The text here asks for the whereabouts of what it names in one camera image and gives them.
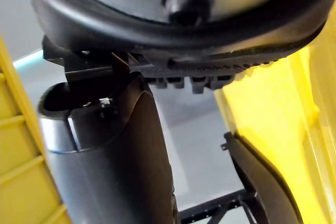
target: yellow plastic wall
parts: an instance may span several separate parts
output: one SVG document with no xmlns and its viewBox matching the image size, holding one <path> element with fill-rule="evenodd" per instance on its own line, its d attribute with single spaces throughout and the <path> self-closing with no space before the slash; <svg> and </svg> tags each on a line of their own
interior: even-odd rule
<svg viewBox="0 0 336 224">
<path fill-rule="evenodd" d="M 239 74 L 216 99 L 287 182 L 304 223 L 336 223 L 336 8 L 309 46 Z"/>
<path fill-rule="evenodd" d="M 67 224 L 36 114 L 0 37 L 0 223 Z"/>
</svg>

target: grey background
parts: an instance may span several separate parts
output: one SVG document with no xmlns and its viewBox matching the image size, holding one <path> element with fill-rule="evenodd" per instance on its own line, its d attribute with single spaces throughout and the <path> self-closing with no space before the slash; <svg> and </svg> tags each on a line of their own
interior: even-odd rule
<svg viewBox="0 0 336 224">
<path fill-rule="evenodd" d="M 40 48 L 43 32 L 29 0 L 0 0 L 0 34 L 16 60 Z M 19 75 L 32 104 L 53 84 L 65 81 L 63 69 L 42 59 L 19 67 Z M 186 88 L 152 88 L 173 169 L 179 209 L 220 197 L 242 188 L 227 152 L 220 145 L 226 132 L 213 93 L 192 95 Z M 230 211 L 221 223 L 243 224 L 241 208 Z"/>
</svg>

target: yellow surface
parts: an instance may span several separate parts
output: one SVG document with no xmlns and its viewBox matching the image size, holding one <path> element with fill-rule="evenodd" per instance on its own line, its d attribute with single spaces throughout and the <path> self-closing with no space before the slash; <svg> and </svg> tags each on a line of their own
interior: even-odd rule
<svg viewBox="0 0 336 224">
<path fill-rule="evenodd" d="M 304 223 L 336 223 L 336 7 L 309 46 L 239 74 L 216 99 L 287 182 Z"/>
<path fill-rule="evenodd" d="M 70 223 L 45 162 L 36 114 L 1 37 L 0 223 Z"/>
</svg>

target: grey floor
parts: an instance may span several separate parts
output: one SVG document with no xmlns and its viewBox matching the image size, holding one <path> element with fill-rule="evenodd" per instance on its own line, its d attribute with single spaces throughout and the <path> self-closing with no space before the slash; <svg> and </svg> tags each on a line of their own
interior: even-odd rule
<svg viewBox="0 0 336 224">
<path fill-rule="evenodd" d="M 35 107 L 47 88 L 65 81 L 62 67 L 42 59 L 17 70 Z M 192 94 L 187 79 L 182 90 L 172 86 L 151 88 L 173 169 L 179 210 L 242 189 L 229 154 L 220 148 L 226 129 L 213 92 Z M 247 219 L 238 208 L 228 212 L 221 223 L 244 224 Z"/>
</svg>

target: black knob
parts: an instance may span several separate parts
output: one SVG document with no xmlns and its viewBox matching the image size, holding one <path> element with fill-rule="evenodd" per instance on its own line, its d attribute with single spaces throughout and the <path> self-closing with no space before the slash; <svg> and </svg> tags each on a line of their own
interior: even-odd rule
<svg viewBox="0 0 336 224">
<path fill-rule="evenodd" d="M 163 0 L 170 23 L 179 26 L 199 26 L 210 17 L 210 0 Z"/>
</svg>

